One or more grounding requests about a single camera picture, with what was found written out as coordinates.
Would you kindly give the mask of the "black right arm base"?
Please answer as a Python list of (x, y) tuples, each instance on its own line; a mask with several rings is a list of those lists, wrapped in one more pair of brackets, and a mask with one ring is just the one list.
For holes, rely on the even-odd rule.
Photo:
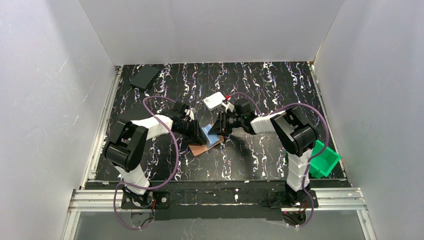
[(297, 196), (292, 196), (285, 190), (271, 190), (266, 192), (262, 206), (272, 209), (294, 208), (303, 211), (312, 207), (318, 208), (319, 202), (313, 190), (310, 190), (309, 194), (301, 190)]

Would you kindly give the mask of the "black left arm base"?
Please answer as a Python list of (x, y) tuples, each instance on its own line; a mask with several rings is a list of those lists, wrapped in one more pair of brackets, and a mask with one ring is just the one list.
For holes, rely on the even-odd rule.
[(170, 207), (171, 196), (167, 191), (146, 191), (143, 195), (131, 192), (126, 186), (121, 187), (123, 197), (122, 209), (162, 210)]

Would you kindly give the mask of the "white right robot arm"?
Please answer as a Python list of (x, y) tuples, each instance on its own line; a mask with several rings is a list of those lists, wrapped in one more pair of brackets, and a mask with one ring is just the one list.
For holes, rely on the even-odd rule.
[(242, 128), (251, 135), (276, 133), (288, 154), (286, 188), (293, 193), (307, 188), (310, 183), (307, 168), (318, 131), (298, 107), (258, 116), (248, 100), (241, 98), (234, 102), (234, 110), (217, 115), (208, 133), (228, 136), (235, 128)]

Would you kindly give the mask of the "tan leather card holder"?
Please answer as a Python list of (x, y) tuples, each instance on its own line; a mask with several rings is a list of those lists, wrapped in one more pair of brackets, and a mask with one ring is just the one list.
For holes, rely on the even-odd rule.
[(219, 145), (224, 141), (224, 138), (217, 134), (208, 134), (209, 130), (212, 129), (212, 125), (208, 124), (204, 127), (201, 127), (201, 133), (204, 139), (206, 140), (206, 143), (203, 145), (194, 145), (189, 144), (188, 147), (193, 154), (194, 157), (197, 157), (203, 153), (206, 153), (208, 150), (214, 148), (215, 146)]

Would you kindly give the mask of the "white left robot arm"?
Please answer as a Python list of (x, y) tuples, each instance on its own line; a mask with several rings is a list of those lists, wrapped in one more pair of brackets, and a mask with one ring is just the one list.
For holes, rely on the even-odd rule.
[(153, 189), (141, 167), (145, 144), (148, 140), (169, 134), (174, 146), (179, 134), (189, 145), (202, 146), (207, 138), (202, 133), (193, 110), (183, 102), (174, 102), (164, 114), (155, 114), (142, 120), (120, 120), (103, 148), (103, 156), (121, 174), (130, 193), (142, 196)]

